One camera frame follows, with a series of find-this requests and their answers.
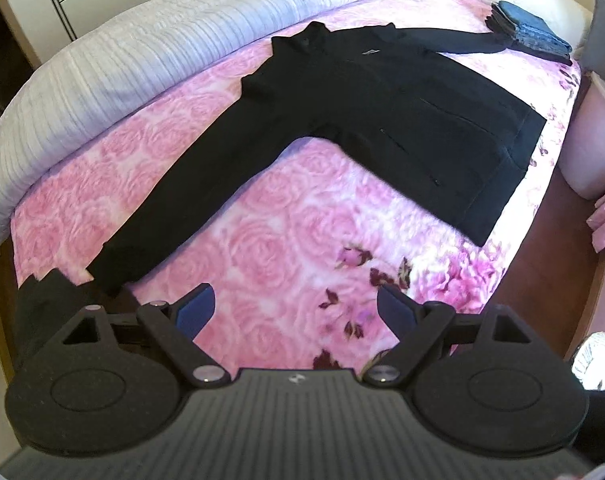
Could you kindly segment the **black zip jacket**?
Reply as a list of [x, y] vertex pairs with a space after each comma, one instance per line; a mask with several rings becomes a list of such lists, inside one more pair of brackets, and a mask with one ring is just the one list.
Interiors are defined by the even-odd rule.
[[472, 243], [524, 179], [545, 118], [458, 62], [494, 32], [313, 22], [275, 37], [242, 93], [179, 157], [88, 270], [104, 292], [141, 280], [290, 144], [318, 138]]

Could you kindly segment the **operator black trousers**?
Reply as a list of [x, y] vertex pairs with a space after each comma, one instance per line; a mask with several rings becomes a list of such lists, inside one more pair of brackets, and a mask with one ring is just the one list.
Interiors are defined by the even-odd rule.
[[30, 275], [18, 288], [14, 321], [16, 367], [21, 368], [76, 313], [106, 299], [92, 282], [75, 285], [58, 269], [42, 280]]

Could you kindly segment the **grey striped duvet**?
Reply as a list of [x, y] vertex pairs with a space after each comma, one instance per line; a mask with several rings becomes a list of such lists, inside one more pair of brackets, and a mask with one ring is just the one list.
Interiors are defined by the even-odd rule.
[[150, 0], [57, 52], [0, 117], [0, 245], [48, 170], [162, 92], [274, 32], [358, 0]]

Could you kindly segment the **folded blue jeans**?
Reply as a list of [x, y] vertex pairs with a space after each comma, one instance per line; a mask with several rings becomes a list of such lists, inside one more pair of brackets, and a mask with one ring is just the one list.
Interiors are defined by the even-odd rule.
[[493, 32], [509, 38], [512, 50], [548, 61], [571, 62], [572, 46], [557, 36], [545, 20], [514, 3], [505, 0], [491, 3], [486, 25]]

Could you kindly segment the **pink rose bedspread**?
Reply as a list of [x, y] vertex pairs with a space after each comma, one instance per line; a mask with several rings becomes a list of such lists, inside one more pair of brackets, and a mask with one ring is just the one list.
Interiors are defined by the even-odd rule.
[[[238, 50], [52, 168], [11, 221], [18, 288], [58, 269], [75, 285], [170, 165], [240, 96], [272, 53]], [[395, 337], [376, 312], [394, 283], [419, 301], [480, 311], [498, 288], [547, 192], [580, 84], [577, 65], [512, 51], [465, 66], [547, 121], [526, 177], [477, 247], [323, 140], [302, 140], [250, 181], [157, 270], [103, 306], [128, 312], [202, 283], [214, 317], [197, 343], [228, 370], [365, 366]]]

